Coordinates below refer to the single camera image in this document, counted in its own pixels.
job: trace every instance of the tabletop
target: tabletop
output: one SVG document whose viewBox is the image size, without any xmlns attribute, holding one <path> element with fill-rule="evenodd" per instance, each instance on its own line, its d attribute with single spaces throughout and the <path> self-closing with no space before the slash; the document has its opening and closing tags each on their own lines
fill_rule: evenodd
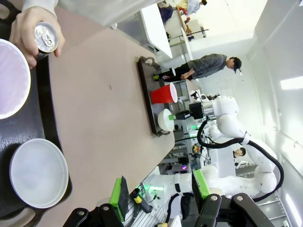
<svg viewBox="0 0 303 227">
<path fill-rule="evenodd" d="M 161 19 L 161 14 L 157 4 L 150 5 L 140 11 L 144 30 L 148 41 L 157 49 L 163 51 L 167 56 L 172 58 L 169 41 Z"/>
<path fill-rule="evenodd" d="M 121 175 L 132 191 L 174 146 L 173 133 L 153 135 L 141 90 L 136 62 L 153 54 L 119 31 L 56 13 L 67 44 L 60 58 L 49 59 L 50 79 L 73 191 L 38 227 L 60 227 L 78 207 L 94 209 Z"/>
</svg>

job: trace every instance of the red plastic cup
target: red plastic cup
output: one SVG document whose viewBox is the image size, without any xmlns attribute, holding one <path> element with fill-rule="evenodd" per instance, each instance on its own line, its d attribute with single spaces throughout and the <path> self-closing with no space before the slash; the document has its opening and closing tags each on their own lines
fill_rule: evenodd
<svg viewBox="0 0 303 227">
<path fill-rule="evenodd" d="M 177 90 L 173 83 L 151 92 L 151 101 L 153 103 L 176 103 L 177 100 Z"/>
</svg>

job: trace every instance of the white plastic bowl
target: white plastic bowl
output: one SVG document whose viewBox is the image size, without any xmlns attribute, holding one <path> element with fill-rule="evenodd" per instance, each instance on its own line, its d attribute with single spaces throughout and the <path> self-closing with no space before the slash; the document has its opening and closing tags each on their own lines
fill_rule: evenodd
<svg viewBox="0 0 303 227">
<path fill-rule="evenodd" d="M 169 119 L 171 112 L 168 109 L 162 110 L 158 115 L 158 124 L 164 131 L 174 131 L 175 123 Z"/>
<path fill-rule="evenodd" d="M 0 119 L 8 118 L 24 105 L 30 90 L 30 71 L 22 52 L 0 39 Z"/>
<path fill-rule="evenodd" d="M 15 151 L 9 176 L 20 199 L 40 209 L 60 201 L 69 179 L 62 152 L 44 139 L 29 140 Z"/>
</svg>

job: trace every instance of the black tray handle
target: black tray handle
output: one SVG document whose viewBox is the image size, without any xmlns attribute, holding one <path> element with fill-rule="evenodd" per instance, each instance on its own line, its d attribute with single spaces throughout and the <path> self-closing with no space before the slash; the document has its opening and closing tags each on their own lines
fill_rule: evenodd
<svg viewBox="0 0 303 227">
<path fill-rule="evenodd" d="M 0 18 L 0 22 L 11 25 L 14 20 L 16 19 L 16 16 L 21 13 L 19 9 L 17 9 L 10 1 L 8 0 L 0 0 L 0 4 L 7 7 L 9 9 L 9 15 L 5 19 Z"/>
<path fill-rule="evenodd" d="M 152 58 L 152 57 L 144 58 L 144 57 L 141 56 L 141 59 L 142 59 L 142 62 L 144 62 L 145 64 L 154 67 L 154 68 L 156 69 L 156 71 L 161 70 L 160 65 L 158 65 L 158 64 L 155 62 L 155 59 L 154 59 L 154 58 Z"/>
</svg>

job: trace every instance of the man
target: man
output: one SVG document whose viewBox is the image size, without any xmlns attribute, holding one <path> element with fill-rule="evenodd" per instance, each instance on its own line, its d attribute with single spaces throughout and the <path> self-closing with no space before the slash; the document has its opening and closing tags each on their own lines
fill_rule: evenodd
<svg viewBox="0 0 303 227">
<path fill-rule="evenodd" d="M 225 66 L 235 73 L 237 70 L 241 72 L 242 62 L 237 57 L 227 58 L 226 55 L 212 53 L 206 55 L 200 59 L 189 61 L 178 68 L 175 68 L 175 76 L 165 79 L 166 82 L 174 82 L 180 80 L 192 80 L 203 77 L 208 77 L 220 70 L 223 70 Z"/>
<path fill-rule="evenodd" d="M 233 151 L 233 158 L 238 158 L 238 157 L 241 157 L 244 155 L 246 155 L 245 148 L 240 148 L 240 149 L 237 149 L 236 151 Z"/>
</svg>

